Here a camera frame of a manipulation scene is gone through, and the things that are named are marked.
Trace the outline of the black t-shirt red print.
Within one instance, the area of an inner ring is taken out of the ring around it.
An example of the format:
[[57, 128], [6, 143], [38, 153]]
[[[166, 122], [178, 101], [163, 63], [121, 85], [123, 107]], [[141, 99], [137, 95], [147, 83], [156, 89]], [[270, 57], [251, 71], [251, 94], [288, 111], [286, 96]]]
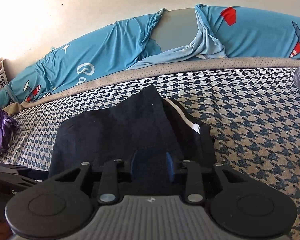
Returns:
[[[136, 151], [142, 153], [138, 177], [130, 174]], [[56, 135], [49, 175], [55, 176], [87, 161], [94, 172], [121, 159], [131, 182], [121, 182], [121, 194], [176, 195], [182, 182], [170, 182], [166, 152], [175, 163], [189, 160], [211, 168], [216, 162], [210, 126], [191, 116], [179, 102], [162, 98], [148, 86], [116, 106], [83, 112], [63, 121]]]

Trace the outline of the purple crumpled garment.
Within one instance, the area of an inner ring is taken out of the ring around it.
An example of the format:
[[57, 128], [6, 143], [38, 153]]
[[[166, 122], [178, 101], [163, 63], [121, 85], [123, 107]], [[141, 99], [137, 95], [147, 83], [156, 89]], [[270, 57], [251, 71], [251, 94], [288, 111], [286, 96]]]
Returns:
[[0, 154], [14, 143], [14, 134], [19, 129], [17, 121], [0, 108]]

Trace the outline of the houndstooth blue white bedspread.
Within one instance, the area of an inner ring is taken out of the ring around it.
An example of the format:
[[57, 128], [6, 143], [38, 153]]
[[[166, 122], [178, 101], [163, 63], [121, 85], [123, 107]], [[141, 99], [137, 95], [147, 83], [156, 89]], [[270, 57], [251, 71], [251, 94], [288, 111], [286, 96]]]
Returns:
[[47, 170], [60, 123], [84, 111], [111, 107], [155, 85], [211, 126], [217, 159], [289, 195], [300, 239], [299, 60], [248, 57], [185, 61], [124, 70], [25, 103], [19, 130], [1, 163]]

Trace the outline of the grey headboard panel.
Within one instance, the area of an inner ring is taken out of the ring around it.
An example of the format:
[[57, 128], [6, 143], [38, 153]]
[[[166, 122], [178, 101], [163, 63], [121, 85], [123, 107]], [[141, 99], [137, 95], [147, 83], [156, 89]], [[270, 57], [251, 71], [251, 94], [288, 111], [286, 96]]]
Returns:
[[197, 18], [194, 8], [178, 9], [163, 13], [151, 34], [161, 51], [185, 46], [197, 35]]

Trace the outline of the blue airplane print sheet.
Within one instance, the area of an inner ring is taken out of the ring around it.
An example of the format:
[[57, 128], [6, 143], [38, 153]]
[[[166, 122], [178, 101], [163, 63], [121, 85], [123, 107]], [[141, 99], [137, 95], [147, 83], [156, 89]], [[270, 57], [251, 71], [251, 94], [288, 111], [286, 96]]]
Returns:
[[283, 57], [300, 60], [300, 17], [245, 7], [194, 7], [196, 32], [164, 49], [151, 37], [164, 11], [117, 21], [56, 48], [0, 91], [0, 108], [34, 102], [127, 69], [190, 59]]

